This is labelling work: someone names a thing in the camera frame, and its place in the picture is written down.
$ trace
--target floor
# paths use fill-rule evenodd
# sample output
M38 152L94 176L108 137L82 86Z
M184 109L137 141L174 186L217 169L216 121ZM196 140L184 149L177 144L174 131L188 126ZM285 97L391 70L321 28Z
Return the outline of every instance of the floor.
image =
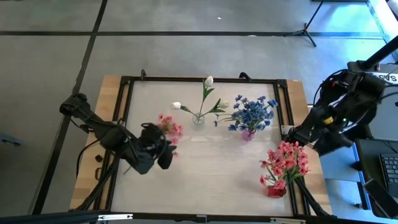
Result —
M98 16L101 4L103 17ZM58 108L77 77L83 77L80 91L92 107L104 75L138 75L142 68L148 75L246 72L253 78L299 79L312 103L324 78L349 61L367 59L391 37L389 31L395 32L383 27L388 13L369 10L379 12L387 7L383 4L324 3L309 28L314 48L306 37L282 36L308 21L318 6L310 0L0 1L0 132L24 141L21 147L0 144L0 217L30 213L60 129ZM91 31L102 34L90 36ZM85 141L86 134L70 125L43 212L68 210ZM332 179L327 185L335 215L388 222L352 207L359 196L345 189L358 190L350 188L352 182Z

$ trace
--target red vase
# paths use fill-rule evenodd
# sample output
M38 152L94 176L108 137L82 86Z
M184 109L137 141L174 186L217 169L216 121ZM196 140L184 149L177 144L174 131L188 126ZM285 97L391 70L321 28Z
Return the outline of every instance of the red vase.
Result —
M266 188L267 196L272 198L280 198L286 194L286 188L275 189L274 186L267 186Z

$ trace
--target vase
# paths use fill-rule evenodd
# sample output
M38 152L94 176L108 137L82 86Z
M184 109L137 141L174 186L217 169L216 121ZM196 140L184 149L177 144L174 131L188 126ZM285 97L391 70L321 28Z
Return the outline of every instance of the vase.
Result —
M256 130L252 130L252 131L250 131L250 130L245 130L243 133L242 133L242 137L243 137L243 139L244 140L246 140L246 141L251 141L252 139L254 139L254 134L256 133Z
M275 186L267 186L266 188L267 196L272 198L281 198L286 194L286 188L275 189Z
M198 117L199 117L199 113L195 113L195 115L192 116L192 123L193 123L194 127L201 128L201 127L203 127L203 125L205 125L206 119L204 116L201 116L200 118L198 118Z

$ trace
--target white tulip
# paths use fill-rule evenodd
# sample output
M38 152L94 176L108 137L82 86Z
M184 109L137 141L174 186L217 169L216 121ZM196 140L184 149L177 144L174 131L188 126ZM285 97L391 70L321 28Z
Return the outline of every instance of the white tulip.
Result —
M178 109L181 108L181 103L180 103L180 102L174 102L174 103L172 103L172 104L170 105L170 107L171 107L173 110L178 110Z
M205 86L206 87L211 87L213 85L213 77L209 76L207 77L206 81L205 81Z
M229 107L229 102L228 100L222 101L219 103L218 107L220 107L221 109L225 109L227 107Z

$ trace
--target keyboard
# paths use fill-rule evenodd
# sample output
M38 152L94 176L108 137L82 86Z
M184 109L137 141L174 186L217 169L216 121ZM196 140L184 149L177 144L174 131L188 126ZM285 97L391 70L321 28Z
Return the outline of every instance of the keyboard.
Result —
M380 154L380 161L388 192L398 197L398 153Z

